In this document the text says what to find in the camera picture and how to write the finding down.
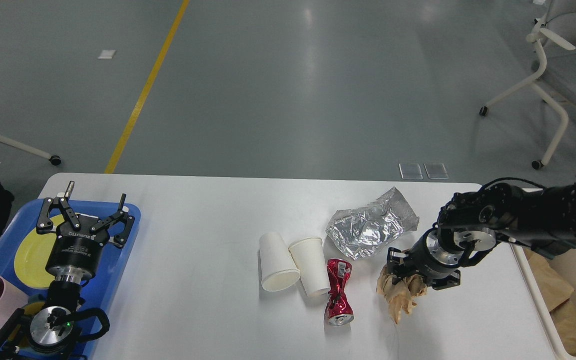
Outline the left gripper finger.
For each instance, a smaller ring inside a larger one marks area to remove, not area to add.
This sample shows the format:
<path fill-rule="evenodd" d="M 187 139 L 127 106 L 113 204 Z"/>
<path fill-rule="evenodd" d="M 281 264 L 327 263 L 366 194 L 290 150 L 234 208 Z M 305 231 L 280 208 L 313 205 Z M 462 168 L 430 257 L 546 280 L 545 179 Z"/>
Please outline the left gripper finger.
<path fill-rule="evenodd" d="M 81 223 L 78 221 L 77 215 L 71 208 L 70 196 L 74 190 L 75 182 L 70 181 L 63 196 L 56 196 L 54 198 L 44 198 L 41 209 L 39 210 L 38 220 L 37 220 L 37 233 L 39 235 L 48 234 L 53 231 L 54 223 L 50 220 L 51 210 L 58 209 L 67 223 L 71 227 L 78 231 L 81 230 Z"/>
<path fill-rule="evenodd" d="M 103 247 L 110 242 L 116 248 L 122 249 L 126 245 L 135 223 L 135 217 L 130 214 L 129 210 L 124 209 L 125 199 L 126 194 L 122 193 L 117 211 L 90 227 L 90 235 L 93 236 L 93 240 L 98 243 L 99 246 Z M 110 238 L 107 231 L 117 223 L 122 223 L 124 228 L 120 233 Z"/>

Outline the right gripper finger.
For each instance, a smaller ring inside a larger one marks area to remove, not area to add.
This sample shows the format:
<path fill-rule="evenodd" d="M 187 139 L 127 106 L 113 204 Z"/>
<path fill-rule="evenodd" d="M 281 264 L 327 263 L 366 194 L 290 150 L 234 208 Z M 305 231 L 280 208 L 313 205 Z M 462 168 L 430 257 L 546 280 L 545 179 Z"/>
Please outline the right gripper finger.
<path fill-rule="evenodd" d="M 450 289 L 461 285 L 461 271 L 456 269 L 445 278 L 430 278 L 429 276 L 422 275 L 423 282 L 427 287 L 434 290 Z"/>
<path fill-rule="evenodd" d="M 406 265 L 407 254 L 398 248 L 390 247 L 387 253 L 387 274 L 390 283 L 397 285 L 401 280 L 411 275 L 411 268 Z"/>

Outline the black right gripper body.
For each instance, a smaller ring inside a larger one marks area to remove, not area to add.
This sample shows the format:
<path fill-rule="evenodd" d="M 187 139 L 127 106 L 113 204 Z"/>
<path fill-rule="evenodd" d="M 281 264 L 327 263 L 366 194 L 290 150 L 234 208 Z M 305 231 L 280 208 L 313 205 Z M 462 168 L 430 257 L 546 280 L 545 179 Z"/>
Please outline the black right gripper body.
<path fill-rule="evenodd" d="M 404 258 L 404 265 L 429 279 L 443 279 L 459 268 L 463 249 L 440 241 L 437 231 L 424 234 Z"/>

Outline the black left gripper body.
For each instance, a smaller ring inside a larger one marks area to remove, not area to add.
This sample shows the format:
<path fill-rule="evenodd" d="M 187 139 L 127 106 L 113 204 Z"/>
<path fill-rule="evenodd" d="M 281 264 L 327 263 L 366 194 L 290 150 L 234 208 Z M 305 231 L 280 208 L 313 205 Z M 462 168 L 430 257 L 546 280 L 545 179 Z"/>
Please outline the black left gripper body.
<path fill-rule="evenodd" d="M 48 256 L 45 270 L 57 276 L 61 270 L 76 268 L 82 271 L 83 280 L 94 278 L 106 243 L 106 231 L 90 235 L 67 230 L 65 234 L 59 231 L 55 234 L 57 239 Z"/>

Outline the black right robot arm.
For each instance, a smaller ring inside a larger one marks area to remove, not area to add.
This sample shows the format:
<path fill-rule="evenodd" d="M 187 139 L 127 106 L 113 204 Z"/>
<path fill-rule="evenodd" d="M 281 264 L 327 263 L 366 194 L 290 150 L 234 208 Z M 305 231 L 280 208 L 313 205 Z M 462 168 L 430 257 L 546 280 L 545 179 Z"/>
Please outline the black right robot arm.
<path fill-rule="evenodd" d="M 409 250 L 389 248 L 381 285 L 419 280 L 435 290 L 455 287 L 461 268 L 479 264 L 500 243 L 548 259 L 576 249 L 576 182 L 526 191 L 502 177 L 454 194 Z"/>

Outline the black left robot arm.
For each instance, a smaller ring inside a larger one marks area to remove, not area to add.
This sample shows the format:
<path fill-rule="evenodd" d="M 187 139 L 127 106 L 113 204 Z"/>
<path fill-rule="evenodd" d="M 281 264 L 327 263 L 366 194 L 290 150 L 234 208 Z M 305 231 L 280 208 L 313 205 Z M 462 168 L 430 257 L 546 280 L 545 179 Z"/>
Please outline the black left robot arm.
<path fill-rule="evenodd" d="M 86 359 L 110 330 L 141 212 L 73 188 L 24 205 L 0 239 L 0 360 Z"/>

